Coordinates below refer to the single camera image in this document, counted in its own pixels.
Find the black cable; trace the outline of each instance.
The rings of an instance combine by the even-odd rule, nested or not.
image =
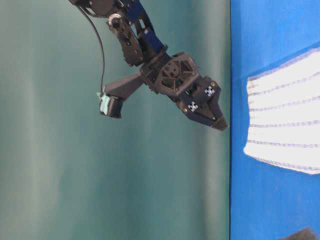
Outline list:
[[[101,56],[102,56],[102,74],[101,74],[101,82],[100,82],[100,92],[102,94],[103,92],[103,84],[104,84],[104,75],[105,75],[105,51],[104,51],[104,46],[102,44],[102,41],[101,41],[101,37],[98,33],[98,30],[95,26],[95,24],[91,21],[91,19],[88,17],[88,15],[86,14],[86,12],[79,6],[76,6],[79,11],[85,16],[85,18],[89,21],[90,25],[92,26],[94,32],[95,32],[95,35],[96,37],[98,38],[98,41],[99,41],[99,45],[100,45],[100,50],[101,50]]]

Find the green backdrop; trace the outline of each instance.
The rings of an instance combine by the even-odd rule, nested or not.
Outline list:
[[[141,1],[168,53],[191,54],[220,84],[229,121],[229,1]],[[123,119],[100,116],[98,41],[79,11],[1,3],[0,239],[228,239],[230,130],[188,120],[146,86]],[[105,82],[136,72],[95,22]]]

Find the striped cloth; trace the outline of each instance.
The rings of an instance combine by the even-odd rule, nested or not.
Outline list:
[[[247,82],[250,125],[244,153],[258,161],[320,173],[320,48]]]

